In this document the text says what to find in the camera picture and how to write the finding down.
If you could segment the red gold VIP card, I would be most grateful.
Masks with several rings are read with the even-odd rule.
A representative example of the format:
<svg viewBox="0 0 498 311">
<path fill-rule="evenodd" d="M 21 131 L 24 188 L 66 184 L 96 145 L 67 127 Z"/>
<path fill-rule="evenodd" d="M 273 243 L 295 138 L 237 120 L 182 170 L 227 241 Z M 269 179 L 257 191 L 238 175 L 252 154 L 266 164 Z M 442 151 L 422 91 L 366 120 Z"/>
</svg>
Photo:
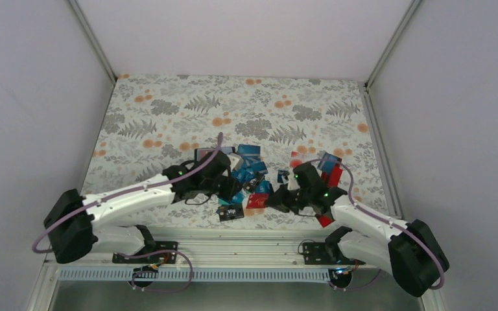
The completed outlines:
<svg viewBox="0 0 498 311">
<path fill-rule="evenodd" d="M 269 197 L 269 194 L 265 194 L 265 193 L 251 194 L 248 197 L 246 208 L 247 209 L 264 209 L 267 207 L 268 197 Z"/>
</svg>

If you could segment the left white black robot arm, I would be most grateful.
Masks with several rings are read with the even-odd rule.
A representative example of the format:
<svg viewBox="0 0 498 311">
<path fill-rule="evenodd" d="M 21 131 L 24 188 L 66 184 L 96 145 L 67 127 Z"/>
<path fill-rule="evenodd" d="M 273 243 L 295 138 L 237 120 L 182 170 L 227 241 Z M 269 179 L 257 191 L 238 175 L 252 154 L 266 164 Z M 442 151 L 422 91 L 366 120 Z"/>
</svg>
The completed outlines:
<svg viewBox="0 0 498 311">
<path fill-rule="evenodd" d="M 51 251 L 59 264 L 90 253 L 118 253 L 138 262 L 150 260 L 156 243 L 134 215 L 204 195 L 232 199 L 242 186 L 234 172 L 242 166 L 237 154 L 210 152 L 200 161 L 173 165 L 145 181 L 100 194 L 65 191 L 43 221 Z"/>
</svg>

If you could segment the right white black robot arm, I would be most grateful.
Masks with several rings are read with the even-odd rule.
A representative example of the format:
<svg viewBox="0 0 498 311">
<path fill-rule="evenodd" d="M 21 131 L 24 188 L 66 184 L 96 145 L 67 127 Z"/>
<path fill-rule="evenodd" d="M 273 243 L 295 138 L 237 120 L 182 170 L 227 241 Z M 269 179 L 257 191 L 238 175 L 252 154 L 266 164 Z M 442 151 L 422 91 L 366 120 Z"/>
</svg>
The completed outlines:
<svg viewBox="0 0 498 311">
<path fill-rule="evenodd" d="M 328 185 L 312 161 L 302 163 L 287 175 L 266 200 L 266 207 L 299 214 L 310 207 L 338 225 L 324 240 L 324 262 L 363 262 L 390 274 L 414 297 L 444 286 L 449 261 L 430 227 L 421 220 L 406 222 L 387 216 L 360 202 L 352 194 L 354 177 L 348 174 L 348 190 Z"/>
</svg>

